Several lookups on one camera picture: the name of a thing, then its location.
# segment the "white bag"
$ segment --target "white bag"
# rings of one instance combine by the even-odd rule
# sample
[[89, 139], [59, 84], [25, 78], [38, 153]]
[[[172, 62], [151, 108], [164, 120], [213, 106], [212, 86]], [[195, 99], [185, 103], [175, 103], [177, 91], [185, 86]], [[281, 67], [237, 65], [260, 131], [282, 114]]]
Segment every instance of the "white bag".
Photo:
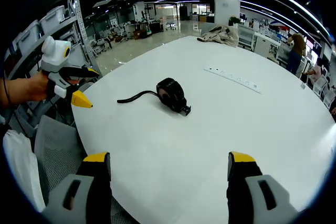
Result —
[[30, 140], [22, 133], [8, 130], [4, 136], [3, 148], [9, 168], [35, 210], [42, 212], [46, 207], [38, 174], [37, 159], [32, 152]]

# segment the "person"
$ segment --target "person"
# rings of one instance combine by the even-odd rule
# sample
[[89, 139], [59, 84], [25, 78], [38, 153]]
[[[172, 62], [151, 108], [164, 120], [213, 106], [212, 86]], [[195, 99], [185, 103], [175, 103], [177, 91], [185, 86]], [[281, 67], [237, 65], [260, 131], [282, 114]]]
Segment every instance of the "person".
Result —
[[306, 54], [306, 43], [300, 34], [293, 34], [287, 40], [287, 43], [290, 44], [292, 41], [294, 42], [294, 46], [289, 53], [289, 61], [286, 69], [292, 74], [296, 75], [296, 72], [298, 71], [298, 68], [300, 66], [301, 56], [304, 56]]
[[[12, 105], [19, 105], [28, 101], [42, 101], [47, 98], [48, 76], [43, 72], [28, 79], [5, 80], [7, 94]], [[6, 95], [4, 80], [0, 78], [0, 108], [10, 107]]]
[[302, 74], [301, 80], [303, 82], [307, 82], [308, 78], [308, 86], [312, 87], [314, 83], [321, 77], [322, 75], [321, 70], [322, 70], [322, 59], [318, 58], [316, 61], [316, 65], [312, 68], [312, 70]]

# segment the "table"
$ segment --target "table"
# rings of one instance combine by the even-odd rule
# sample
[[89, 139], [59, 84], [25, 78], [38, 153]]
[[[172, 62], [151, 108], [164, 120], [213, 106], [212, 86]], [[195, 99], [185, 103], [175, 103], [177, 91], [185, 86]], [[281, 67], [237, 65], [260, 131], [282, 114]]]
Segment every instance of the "table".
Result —
[[[204, 71], [216, 67], [260, 85], [262, 94]], [[172, 77], [191, 113], [146, 94]], [[300, 80], [259, 55], [188, 36], [155, 48], [104, 76], [73, 107], [88, 154], [111, 156], [116, 200], [140, 223], [225, 223], [228, 152], [247, 153], [302, 210], [331, 162], [336, 124]]]

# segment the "woman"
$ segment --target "woman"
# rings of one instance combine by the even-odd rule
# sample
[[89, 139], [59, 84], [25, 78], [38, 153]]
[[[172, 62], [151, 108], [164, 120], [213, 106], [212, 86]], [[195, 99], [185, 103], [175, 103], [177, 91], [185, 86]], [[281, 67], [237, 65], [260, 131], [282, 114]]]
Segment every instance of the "woman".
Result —
[[301, 80], [303, 82], [307, 82], [307, 77], [308, 78], [308, 86], [313, 86], [314, 83], [321, 77], [322, 73], [321, 73], [321, 67], [322, 67], [322, 59], [318, 58], [316, 61], [316, 65], [315, 67], [312, 68], [312, 70], [303, 73], [301, 76]]

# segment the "black cable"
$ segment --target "black cable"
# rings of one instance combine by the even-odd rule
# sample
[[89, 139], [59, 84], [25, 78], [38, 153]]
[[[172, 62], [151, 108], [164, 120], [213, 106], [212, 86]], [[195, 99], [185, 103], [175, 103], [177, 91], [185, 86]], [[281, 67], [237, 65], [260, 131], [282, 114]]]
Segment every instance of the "black cable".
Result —
[[15, 118], [16, 118], [16, 121], [17, 121], [17, 123], [19, 124], [19, 126], [20, 126], [22, 132], [25, 134], [26, 137], [28, 137], [28, 134], [27, 134], [27, 132], [25, 131], [25, 129], [23, 128], [23, 126], [21, 125], [21, 123], [20, 123], [20, 121], [19, 121], [19, 118], [17, 118], [17, 115], [16, 115], [16, 113], [15, 113], [15, 108], [14, 108], [14, 106], [13, 106], [13, 104], [11, 103], [11, 100], [10, 100], [10, 98], [9, 98], [9, 95], [8, 95], [8, 92], [7, 92], [7, 88], [6, 88], [6, 82], [5, 82], [5, 69], [4, 69], [4, 75], [3, 75], [3, 76], [4, 76], [4, 77], [2, 78], [2, 80], [3, 80], [3, 82], [4, 82], [4, 89], [5, 89], [5, 93], [6, 93], [6, 96], [7, 96], [8, 105], [9, 105], [9, 107], [13, 110], [13, 114], [14, 114], [14, 116], [15, 116]]
[[58, 108], [56, 107], [56, 105], [50, 100], [48, 99], [48, 101], [51, 103], [52, 107], [57, 111], [57, 113], [59, 114], [59, 116], [62, 118], [62, 121], [68, 125], [67, 121], [65, 120], [65, 118], [61, 115], [61, 113], [59, 112]]
[[128, 102], [133, 102], [134, 100], [136, 100], [137, 98], [139, 98], [140, 96], [142, 96], [143, 94], [147, 94], [147, 93], [150, 93], [150, 94], [153, 94], [157, 97], [158, 94], [153, 92], [153, 91], [150, 91], [150, 90], [146, 90], [146, 91], [142, 91], [140, 92], [139, 94], [136, 94], [135, 96], [131, 97], [131, 98], [128, 98], [128, 99], [124, 99], [124, 100], [117, 100], [117, 103], [128, 103]]
[[38, 65], [39, 60], [37, 59], [37, 72], [40, 72], [40, 66]]

